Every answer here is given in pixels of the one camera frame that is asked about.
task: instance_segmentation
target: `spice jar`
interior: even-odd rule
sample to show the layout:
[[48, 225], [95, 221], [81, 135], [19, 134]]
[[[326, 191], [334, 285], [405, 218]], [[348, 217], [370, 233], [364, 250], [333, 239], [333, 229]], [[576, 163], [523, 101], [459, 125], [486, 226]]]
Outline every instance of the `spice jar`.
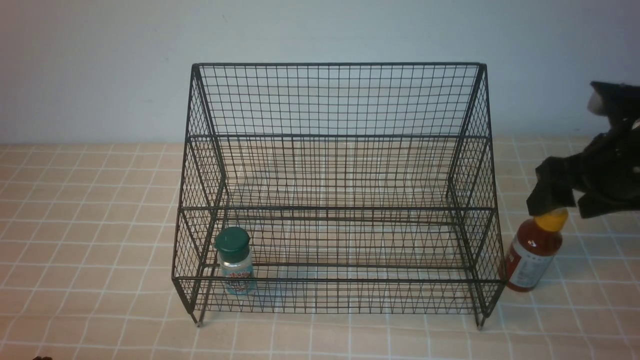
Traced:
[[249, 234], [241, 227], [228, 227], [216, 236], [218, 263], [229, 294], [247, 295], [255, 289]]

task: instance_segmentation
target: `tiled surface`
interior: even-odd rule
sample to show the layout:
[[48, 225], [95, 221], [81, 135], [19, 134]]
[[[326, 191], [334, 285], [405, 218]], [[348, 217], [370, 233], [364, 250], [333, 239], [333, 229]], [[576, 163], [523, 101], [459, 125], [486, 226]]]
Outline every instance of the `tiled surface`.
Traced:
[[[533, 169], [588, 139], [497, 139], [505, 245]], [[169, 281], [182, 146], [0, 147], [0, 359], [631, 359], [640, 347], [640, 219], [581, 220], [532, 293], [471, 316], [211, 313]]]

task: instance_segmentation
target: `wire rack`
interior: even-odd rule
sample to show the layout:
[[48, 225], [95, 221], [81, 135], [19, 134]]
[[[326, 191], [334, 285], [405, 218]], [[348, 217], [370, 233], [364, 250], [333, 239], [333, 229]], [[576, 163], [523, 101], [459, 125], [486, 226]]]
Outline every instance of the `wire rack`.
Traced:
[[[195, 64], [172, 279], [206, 311], [468, 313], [504, 288], [486, 66]], [[225, 292], [212, 239], [252, 237]]]

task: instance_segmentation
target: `yellow cap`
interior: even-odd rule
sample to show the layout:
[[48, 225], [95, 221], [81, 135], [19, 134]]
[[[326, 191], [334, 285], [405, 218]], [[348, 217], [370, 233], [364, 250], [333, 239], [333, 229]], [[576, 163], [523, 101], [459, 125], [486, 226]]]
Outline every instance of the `yellow cap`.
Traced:
[[562, 230], [566, 219], [569, 217], [569, 212], [566, 208], [555, 209], [549, 211], [544, 215], [534, 217], [533, 220], [543, 230], [551, 231], [553, 233]]

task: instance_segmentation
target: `metal wire basket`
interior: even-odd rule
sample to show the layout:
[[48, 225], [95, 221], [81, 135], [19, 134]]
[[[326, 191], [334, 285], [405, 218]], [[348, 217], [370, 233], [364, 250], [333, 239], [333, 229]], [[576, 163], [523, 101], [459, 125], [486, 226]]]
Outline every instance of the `metal wire basket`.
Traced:
[[[205, 311], [469, 313], [504, 288], [486, 65], [195, 64], [172, 279]], [[228, 294], [212, 238], [252, 237]]]

